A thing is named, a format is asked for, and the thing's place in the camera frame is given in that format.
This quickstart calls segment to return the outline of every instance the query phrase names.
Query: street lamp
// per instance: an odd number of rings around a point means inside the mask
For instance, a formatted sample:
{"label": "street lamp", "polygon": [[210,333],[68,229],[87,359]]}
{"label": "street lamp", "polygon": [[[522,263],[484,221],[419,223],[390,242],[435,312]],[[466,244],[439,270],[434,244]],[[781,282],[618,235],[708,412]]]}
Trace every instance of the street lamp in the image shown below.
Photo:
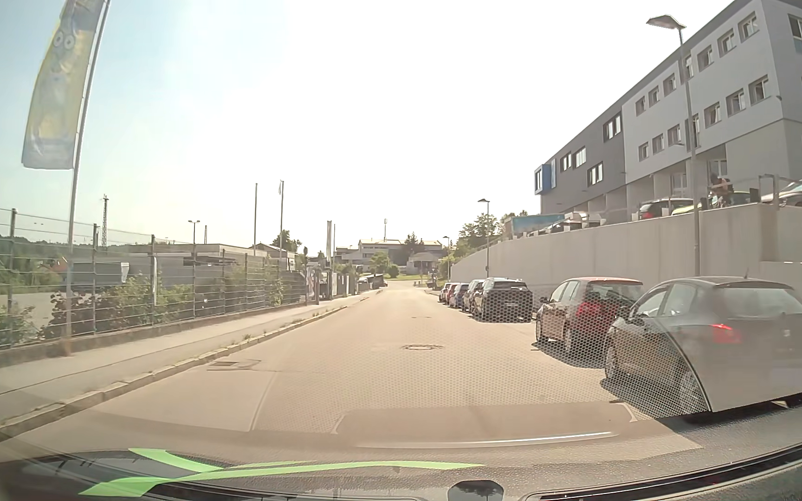
{"label": "street lamp", "polygon": [[696,137],[696,130],[695,130],[695,122],[692,121],[692,91],[689,88],[689,75],[685,73],[685,68],[683,67],[683,61],[685,61],[685,46],[683,43],[683,26],[679,22],[674,19],[673,16],[670,15],[663,15],[656,18],[651,18],[646,21],[646,24],[650,26],[657,26],[659,28],[667,28],[667,29],[675,29],[679,33],[680,38],[680,50],[679,50],[679,61],[677,62],[677,66],[679,67],[680,71],[680,79],[685,82],[685,109],[686,112],[689,114],[685,120],[686,123],[686,148],[691,147],[691,165],[692,165],[692,175],[691,175],[691,183],[692,183],[692,203],[694,204],[693,207],[695,210],[694,221],[695,221],[695,275],[701,275],[701,226],[699,222],[699,211],[698,211],[698,204],[701,200],[701,195],[698,191],[698,159],[696,151],[698,149],[698,138]]}
{"label": "street lamp", "polygon": [[451,237],[445,235],[441,238],[447,239],[447,279],[451,279]]}
{"label": "street lamp", "polygon": [[197,219],[196,221],[194,221],[194,220],[188,219],[187,222],[191,223],[192,225],[194,225],[194,239],[191,241],[191,243],[192,244],[196,244],[197,243],[197,223],[199,223],[200,220]]}
{"label": "street lamp", "polygon": [[[480,199],[479,202],[484,202],[487,204],[487,221],[490,223],[491,200],[483,198]],[[485,240],[487,241],[487,247],[485,247],[485,278],[491,277],[491,233],[494,233],[494,228],[487,228],[487,235],[485,236]]]}

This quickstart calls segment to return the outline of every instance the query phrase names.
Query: yellow banner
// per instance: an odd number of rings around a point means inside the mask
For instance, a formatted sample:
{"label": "yellow banner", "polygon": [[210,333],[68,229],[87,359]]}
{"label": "yellow banner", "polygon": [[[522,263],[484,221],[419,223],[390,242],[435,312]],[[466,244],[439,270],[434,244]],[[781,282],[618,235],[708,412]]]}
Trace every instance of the yellow banner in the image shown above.
{"label": "yellow banner", "polygon": [[29,104],[20,161],[28,168],[73,168],[85,75],[104,0],[67,0]]}

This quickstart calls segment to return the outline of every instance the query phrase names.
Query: sidewalk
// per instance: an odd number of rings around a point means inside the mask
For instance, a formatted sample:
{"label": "sidewalk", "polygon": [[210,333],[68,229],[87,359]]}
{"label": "sidewalk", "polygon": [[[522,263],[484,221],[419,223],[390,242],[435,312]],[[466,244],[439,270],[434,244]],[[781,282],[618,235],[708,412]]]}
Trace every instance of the sidewalk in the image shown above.
{"label": "sidewalk", "polygon": [[320,305],[303,306],[230,320],[108,347],[80,351],[71,357],[43,359],[0,368],[0,423],[44,405],[72,398],[148,373],[246,338],[279,329],[343,306],[360,302],[369,294],[340,298]]}

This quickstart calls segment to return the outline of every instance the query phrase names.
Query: wire fence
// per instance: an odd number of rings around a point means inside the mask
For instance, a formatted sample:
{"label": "wire fence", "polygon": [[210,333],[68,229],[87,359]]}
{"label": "wire fence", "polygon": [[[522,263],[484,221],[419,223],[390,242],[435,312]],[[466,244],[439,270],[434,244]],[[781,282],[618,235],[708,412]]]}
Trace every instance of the wire fence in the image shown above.
{"label": "wire fence", "polygon": [[[67,333],[67,221],[0,209],[0,349]],[[69,334],[314,301],[311,274],[243,247],[75,223]]]}

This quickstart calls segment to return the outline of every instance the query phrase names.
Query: car taillight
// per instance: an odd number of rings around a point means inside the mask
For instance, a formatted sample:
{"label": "car taillight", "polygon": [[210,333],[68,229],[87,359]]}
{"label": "car taillight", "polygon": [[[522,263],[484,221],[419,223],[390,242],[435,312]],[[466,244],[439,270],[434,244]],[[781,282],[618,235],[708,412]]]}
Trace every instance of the car taillight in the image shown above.
{"label": "car taillight", "polygon": [[602,306],[598,303],[580,303],[577,307],[577,316],[581,315],[596,315],[602,311]]}
{"label": "car taillight", "polygon": [[715,324],[710,326],[713,329],[713,339],[717,344],[741,344],[741,334],[729,325]]}

